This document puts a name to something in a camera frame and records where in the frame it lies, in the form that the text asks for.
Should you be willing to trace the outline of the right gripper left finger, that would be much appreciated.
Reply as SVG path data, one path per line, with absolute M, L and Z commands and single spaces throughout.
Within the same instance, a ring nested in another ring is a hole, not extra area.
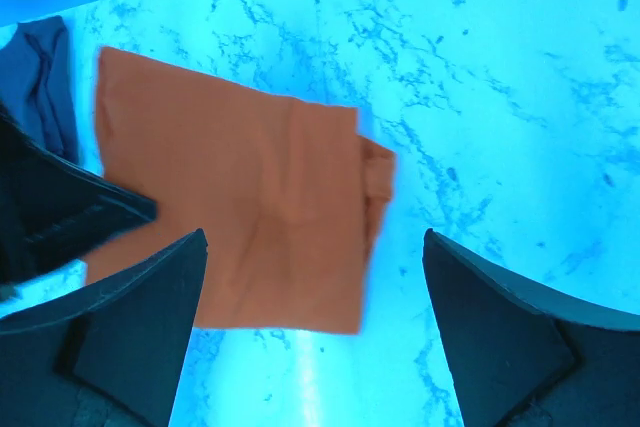
M 206 262 L 196 230 L 135 266 L 2 318 L 2 425 L 168 425 Z

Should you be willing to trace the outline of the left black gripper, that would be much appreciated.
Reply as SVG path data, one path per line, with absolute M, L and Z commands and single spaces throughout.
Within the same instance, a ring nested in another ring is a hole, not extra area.
M 1 108 L 1 280 L 27 282 L 146 225 L 156 202 L 35 143 Z

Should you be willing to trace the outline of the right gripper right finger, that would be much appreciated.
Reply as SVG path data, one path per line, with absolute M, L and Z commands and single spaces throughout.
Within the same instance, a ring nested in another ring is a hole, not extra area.
M 636 427 L 639 317 L 426 231 L 424 275 L 466 426 Z

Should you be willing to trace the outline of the orange t-shirt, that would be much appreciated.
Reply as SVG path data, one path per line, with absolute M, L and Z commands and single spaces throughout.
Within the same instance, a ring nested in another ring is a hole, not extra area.
M 192 232 L 209 253 L 201 329 L 355 334 L 395 156 L 355 109 L 271 95 L 105 47 L 95 131 L 105 178 L 154 222 L 87 255 L 97 282 Z

